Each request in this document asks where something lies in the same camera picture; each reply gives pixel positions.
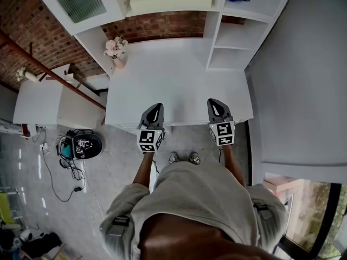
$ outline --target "brick wall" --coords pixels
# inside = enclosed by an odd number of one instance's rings
[[[33,42],[33,57],[48,68],[71,63],[70,70],[77,77],[104,72],[41,0],[0,0],[0,16],[0,28],[26,51],[29,51],[29,43]],[[34,74],[41,73],[11,52],[9,47],[0,50],[0,81],[19,89],[15,73],[21,66],[26,66]]]
[[[109,39],[124,36],[130,43],[175,37],[203,37],[205,11],[170,11],[127,17],[102,27]]]
[[[41,0],[0,0],[0,28],[18,45],[50,69],[71,63],[77,77],[101,74],[104,71],[79,42],[66,32]],[[202,37],[206,12],[161,12],[128,17],[102,26],[108,38],[124,36],[130,43],[159,38]],[[0,81],[19,89],[16,70],[26,66],[34,74],[40,70],[17,56],[9,47],[0,49]]]

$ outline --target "floor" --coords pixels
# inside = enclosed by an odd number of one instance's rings
[[[67,129],[47,130],[47,143]],[[0,134],[0,184],[14,186],[20,191],[27,225],[38,224],[46,233],[56,232],[84,259],[112,259],[102,247],[98,227],[111,201],[125,185],[132,183],[143,155],[133,134],[112,126],[100,126],[96,132],[104,139],[104,150],[85,161],[88,184],[83,191],[73,193],[70,201],[60,202],[52,191],[49,172],[39,153],[44,133],[36,143],[19,135]],[[236,125],[233,148],[247,180],[247,140],[243,123]],[[196,151],[202,161],[210,157],[218,160],[219,156],[205,125],[174,127],[155,155],[159,171],[168,164],[172,151],[182,159],[187,159],[191,151]],[[83,186],[82,181],[73,180],[71,172],[59,165],[55,147],[45,159],[53,175],[54,189],[62,199],[67,199],[74,187]]]

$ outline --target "shoe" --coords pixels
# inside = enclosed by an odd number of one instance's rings
[[[194,165],[199,165],[200,164],[200,157],[196,152],[192,152],[190,157],[189,157],[189,162],[191,162]]]
[[[172,164],[174,162],[179,162],[179,157],[176,152],[172,152],[170,157],[169,157],[169,163]]]

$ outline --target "pipe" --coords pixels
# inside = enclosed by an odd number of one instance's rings
[[[17,43],[15,43],[12,39],[10,39],[9,36],[7,36],[1,29],[0,29],[0,38],[2,38],[7,45],[9,45],[15,52],[17,52],[19,55],[21,55],[24,59],[26,59],[29,63],[33,64],[34,66],[40,68],[43,72],[50,75],[53,79],[57,80],[59,83],[63,84],[65,87],[69,88],[73,92],[79,94],[83,98],[87,99],[89,102],[93,103],[94,105],[98,106],[99,108],[106,111],[106,107],[101,105],[100,103],[96,102],[92,98],[90,98],[85,93],[81,92],[79,89],[76,89],[74,86],[66,82],[64,79],[60,78],[58,75],[56,75],[53,71],[51,71],[49,68],[45,67],[42,63],[40,63],[37,59],[30,56],[29,53],[27,53],[23,48],[21,48]]]

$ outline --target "white countertop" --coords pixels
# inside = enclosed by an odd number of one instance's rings
[[[198,41],[129,45],[125,68],[110,79],[106,124],[139,124],[143,111],[159,102],[166,126],[207,123],[209,98],[227,104],[236,122],[253,118],[244,71],[206,70],[194,53]]]

